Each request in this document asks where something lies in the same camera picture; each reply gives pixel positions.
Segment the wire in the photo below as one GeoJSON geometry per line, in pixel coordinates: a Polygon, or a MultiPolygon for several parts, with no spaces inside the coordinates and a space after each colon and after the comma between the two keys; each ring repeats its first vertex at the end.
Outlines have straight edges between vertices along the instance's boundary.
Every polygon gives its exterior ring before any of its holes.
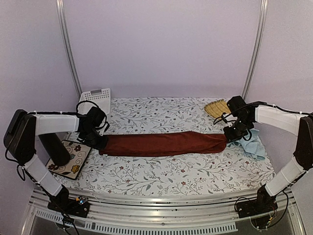
{"type": "Polygon", "coordinates": [[[80,101],[78,102],[78,104],[76,105],[76,112],[78,113],[78,107],[79,105],[81,105],[82,103],[91,103],[93,104],[94,106],[96,106],[98,109],[100,109],[99,105],[97,105],[95,102],[92,102],[90,100],[83,100],[83,101],[80,101]]]}
{"type": "Polygon", "coordinates": [[[287,109],[283,109],[283,108],[281,108],[281,107],[279,107],[279,106],[277,106],[277,105],[267,104],[266,102],[262,102],[262,101],[256,101],[256,102],[252,102],[252,103],[246,104],[246,105],[244,105],[244,106],[242,106],[242,107],[240,107],[240,108],[234,110],[233,112],[231,112],[230,114],[228,114],[228,115],[226,115],[226,116],[224,116],[224,117],[222,117],[222,116],[217,117],[217,118],[213,121],[213,125],[219,123],[220,121],[225,120],[227,117],[229,117],[230,115],[233,115],[235,112],[237,112],[237,111],[239,111],[239,110],[241,110],[241,109],[243,109],[243,108],[250,107],[250,106],[259,106],[259,105],[264,105],[264,106],[269,106],[269,107],[272,107],[272,108],[277,108],[277,109],[279,109],[280,111],[283,111],[283,112],[286,112],[286,113],[290,113],[290,114],[303,114],[303,115],[308,115],[308,116],[310,116],[310,117],[313,118],[313,114],[310,114],[310,113],[287,110],[287,109]]]}
{"type": "Polygon", "coordinates": [[[67,231],[67,229],[65,228],[65,219],[66,219],[68,223],[70,223],[71,225],[73,225],[73,227],[74,227],[74,229],[75,229],[75,231],[76,231],[76,234],[79,235],[78,229],[76,228],[76,225],[74,224],[74,219],[72,219],[72,218],[69,216],[69,214],[66,213],[66,212],[54,201],[53,196],[52,196],[49,192],[47,192],[43,187],[41,187],[41,188],[42,188],[42,189],[44,190],[44,192],[48,195],[50,201],[61,211],[61,215],[63,216],[63,220],[62,220],[62,222],[63,222],[63,230],[64,230],[67,234],[71,235],[71,234],[67,231]]]}
{"type": "Polygon", "coordinates": [[[9,143],[8,148],[5,150],[4,157],[5,157],[5,159],[7,159],[7,160],[10,161],[10,162],[19,163],[19,162],[16,161],[15,159],[10,159],[10,158],[8,158],[8,151],[9,151],[10,145],[11,145],[11,143],[9,143]]]}
{"type": "Polygon", "coordinates": [[[247,131],[249,132],[249,139],[246,139],[246,138],[243,136],[243,139],[244,139],[245,141],[249,141],[249,140],[252,138],[252,133],[251,133],[251,131],[250,131],[249,129],[247,129],[247,131]]]}
{"type": "Polygon", "coordinates": [[[237,212],[237,213],[238,213],[238,210],[237,210],[236,206],[237,206],[237,203],[238,203],[241,199],[245,199],[245,200],[251,201],[249,198],[246,198],[246,197],[240,197],[240,198],[238,198],[238,199],[236,200],[235,204],[234,204],[234,209],[235,209],[235,212],[237,212]]]}
{"type": "Polygon", "coordinates": [[[20,173],[20,171],[19,171],[19,167],[20,167],[21,165],[20,164],[18,164],[17,166],[16,166],[16,171],[18,172],[18,175],[19,175],[19,177],[20,177],[20,179],[21,180],[23,180],[23,181],[25,181],[26,180],[26,178],[25,178],[25,169],[22,167],[22,173],[23,173],[23,176],[21,175],[21,173],[20,173]]]}
{"type": "Polygon", "coordinates": [[[77,112],[56,112],[56,111],[40,111],[40,112],[30,112],[27,114],[31,114],[31,115],[37,115],[37,114],[41,114],[41,115],[80,115],[77,112]]]}
{"type": "MultiPolygon", "coordinates": [[[[287,212],[287,210],[288,210],[288,204],[289,204],[289,197],[288,197],[288,195],[286,194],[285,190],[286,190],[286,188],[282,191],[282,193],[285,194],[286,199],[287,199],[287,203],[286,203],[286,208],[285,208],[285,210],[284,210],[282,216],[281,216],[274,224],[270,224],[270,225],[267,226],[265,229],[258,229],[258,228],[257,228],[257,224],[253,224],[253,222],[251,221],[251,218],[250,218],[250,223],[251,223],[251,225],[252,225],[255,229],[257,229],[257,230],[259,230],[259,231],[263,231],[263,230],[269,229],[269,228],[275,226],[276,224],[278,224],[278,223],[284,218],[284,216],[285,216],[285,214],[286,214],[286,212],[287,212]]],[[[273,216],[271,216],[271,217],[274,218],[274,217],[277,215],[277,210],[274,209],[274,208],[272,208],[272,209],[273,209],[273,211],[274,211],[274,214],[273,214],[273,216]]]]}
{"type": "Polygon", "coordinates": [[[288,210],[289,197],[288,197],[288,195],[285,193],[285,190],[283,190],[283,194],[285,194],[285,196],[286,196],[286,198],[287,198],[286,208],[285,208],[285,210],[284,210],[282,216],[279,218],[279,220],[277,220],[277,222],[275,222],[274,224],[269,225],[268,228],[271,228],[271,227],[275,226],[276,224],[278,224],[278,223],[284,218],[284,216],[285,216],[285,214],[286,214],[286,212],[287,212],[287,210],[288,210]]]}

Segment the white wall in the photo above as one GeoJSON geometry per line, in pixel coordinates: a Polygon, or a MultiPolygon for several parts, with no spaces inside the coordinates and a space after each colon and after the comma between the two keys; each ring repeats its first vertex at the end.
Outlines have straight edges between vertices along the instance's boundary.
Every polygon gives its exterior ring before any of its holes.
{"type": "Polygon", "coordinates": [[[259,0],[67,0],[84,91],[113,97],[231,97],[242,92],[259,0]]]}
{"type": "MultiPolygon", "coordinates": [[[[77,101],[55,4],[0,1],[0,139],[16,109],[73,110],[77,101]]],[[[1,141],[0,234],[17,235],[33,185],[21,181],[4,151],[1,141]]]]}
{"type": "MultiPolygon", "coordinates": [[[[313,1],[271,0],[264,37],[248,101],[263,100],[297,111],[313,112],[313,1]]],[[[273,127],[258,126],[260,137],[279,171],[292,157],[296,137],[273,127]]],[[[292,191],[313,234],[313,172],[292,191]]]]}

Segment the black cylinder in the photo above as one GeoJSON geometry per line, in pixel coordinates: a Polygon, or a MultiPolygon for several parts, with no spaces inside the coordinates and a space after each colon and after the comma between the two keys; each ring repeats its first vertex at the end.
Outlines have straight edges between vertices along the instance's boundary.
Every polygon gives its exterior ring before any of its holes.
{"type": "Polygon", "coordinates": [[[39,139],[54,164],[64,166],[69,162],[69,152],[55,133],[39,135],[39,139]]]}

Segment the black cable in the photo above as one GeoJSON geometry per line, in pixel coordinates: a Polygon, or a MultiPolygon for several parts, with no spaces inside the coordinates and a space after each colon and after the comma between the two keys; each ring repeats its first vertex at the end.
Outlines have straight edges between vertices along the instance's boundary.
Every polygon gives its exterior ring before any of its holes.
{"type": "Polygon", "coordinates": [[[247,129],[247,131],[249,132],[249,139],[246,139],[246,138],[243,136],[243,139],[244,139],[245,141],[249,141],[249,140],[252,138],[252,133],[251,133],[251,131],[250,131],[249,129],[247,129]]]}
{"type": "Polygon", "coordinates": [[[77,112],[56,112],[56,111],[30,112],[27,114],[31,114],[31,115],[36,115],[36,114],[41,114],[41,115],[80,115],[77,112]]]}
{"type": "Polygon", "coordinates": [[[252,102],[252,103],[246,104],[246,105],[244,105],[244,106],[242,106],[242,107],[240,107],[240,108],[234,110],[233,112],[231,112],[230,114],[228,114],[228,115],[226,115],[226,116],[224,116],[224,117],[222,117],[222,116],[217,117],[217,118],[213,121],[213,124],[215,125],[215,124],[219,123],[220,121],[225,120],[227,117],[229,117],[230,115],[233,115],[233,113],[235,113],[235,112],[237,112],[237,111],[239,111],[239,110],[241,110],[241,109],[243,109],[243,108],[250,107],[250,106],[259,106],[259,105],[264,105],[264,106],[269,106],[269,107],[272,107],[272,108],[277,108],[277,109],[279,109],[280,111],[283,111],[283,112],[286,112],[286,113],[290,113],[290,114],[303,114],[303,115],[308,115],[308,116],[311,116],[311,117],[313,118],[313,114],[310,114],[310,113],[305,113],[305,112],[301,112],[301,113],[300,113],[300,112],[298,112],[298,111],[292,111],[292,110],[283,109],[283,108],[281,108],[281,107],[279,107],[279,106],[277,106],[277,105],[267,104],[266,102],[262,102],[262,101],[256,101],[256,102],[252,102]]]}
{"type": "Polygon", "coordinates": [[[274,224],[269,225],[268,228],[271,228],[271,227],[275,226],[276,224],[278,224],[278,223],[284,218],[284,216],[285,216],[285,214],[286,214],[286,212],[287,212],[287,210],[288,210],[289,197],[288,197],[288,195],[285,193],[285,190],[283,190],[283,194],[285,194],[285,196],[286,196],[286,198],[287,198],[286,208],[285,208],[285,210],[284,210],[282,216],[279,218],[279,220],[277,220],[274,224]]]}
{"type": "Polygon", "coordinates": [[[23,173],[23,176],[22,176],[21,173],[20,173],[20,171],[19,171],[19,167],[20,167],[20,166],[21,166],[20,164],[18,164],[18,165],[16,166],[16,171],[18,172],[18,175],[19,175],[20,179],[23,180],[23,181],[25,181],[25,180],[26,180],[26,178],[25,178],[25,170],[22,168],[22,173],[23,173]]]}
{"type": "Polygon", "coordinates": [[[237,203],[238,203],[241,199],[245,199],[245,200],[251,201],[249,198],[246,198],[246,197],[240,197],[240,198],[238,198],[238,199],[236,200],[235,204],[234,204],[234,209],[235,209],[235,212],[237,212],[237,213],[238,213],[238,211],[237,211],[236,205],[237,205],[237,203]]]}
{"type": "MultiPolygon", "coordinates": [[[[62,220],[62,222],[63,222],[63,231],[65,231],[68,235],[72,235],[72,234],[69,233],[69,231],[67,231],[67,229],[66,229],[66,227],[65,227],[65,217],[64,217],[64,213],[61,213],[61,215],[63,216],[63,220],[62,220]]],[[[67,218],[67,219],[71,221],[70,224],[73,225],[73,227],[74,227],[74,229],[75,229],[77,235],[79,235],[79,232],[78,232],[78,229],[77,229],[75,223],[72,222],[72,218],[69,217],[69,218],[67,218]]]]}
{"type": "Polygon", "coordinates": [[[10,162],[19,163],[19,162],[16,161],[15,159],[10,159],[10,158],[8,158],[8,151],[9,151],[10,145],[11,145],[11,143],[9,143],[8,148],[5,150],[4,157],[5,157],[5,159],[7,159],[7,160],[10,161],[10,162]]]}
{"type": "Polygon", "coordinates": [[[65,228],[65,218],[67,219],[67,222],[72,224],[77,235],[79,235],[78,229],[76,228],[76,225],[74,224],[74,219],[72,219],[68,213],[66,213],[53,199],[53,196],[47,191],[45,190],[42,186],[41,188],[43,189],[43,191],[47,194],[47,196],[49,197],[50,201],[61,211],[61,215],[63,216],[63,226],[65,228]]]}
{"type": "Polygon", "coordinates": [[[102,129],[103,127],[105,127],[105,125],[107,125],[106,129],[104,130],[104,132],[106,132],[108,130],[108,128],[110,127],[110,124],[108,123],[108,116],[104,113],[104,123],[102,126],[99,126],[99,127],[95,127],[96,130],[100,130],[102,129]]]}
{"type": "Polygon", "coordinates": [[[90,100],[83,100],[83,101],[80,101],[78,102],[78,104],[76,105],[76,112],[78,113],[78,107],[79,105],[81,105],[82,103],[91,103],[93,104],[94,106],[96,106],[98,109],[100,109],[99,105],[97,105],[95,102],[92,102],[90,100]]]}

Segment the folded towel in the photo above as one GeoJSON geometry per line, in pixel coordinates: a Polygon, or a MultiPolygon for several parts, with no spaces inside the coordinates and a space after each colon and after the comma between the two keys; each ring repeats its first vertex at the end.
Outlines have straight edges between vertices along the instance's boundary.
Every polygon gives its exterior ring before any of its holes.
{"type": "MultiPolygon", "coordinates": [[[[251,129],[252,137],[249,141],[245,141],[243,138],[241,138],[238,141],[233,141],[227,144],[227,146],[242,146],[246,152],[247,155],[257,159],[257,160],[264,160],[265,159],[265,148],[262,145],[258,133],[259,130],[251,129]]],[[[245,136],[246,139],[250,138],[250,134],[245,136]]]]}
{"type": "Polygon", "coordinates": [[[107,135],[107,146],[99,154],[110,156],[161,157],[185,153],[219,153],[226,148],[224,134],[193,131],[166,134],[107,135]]]}

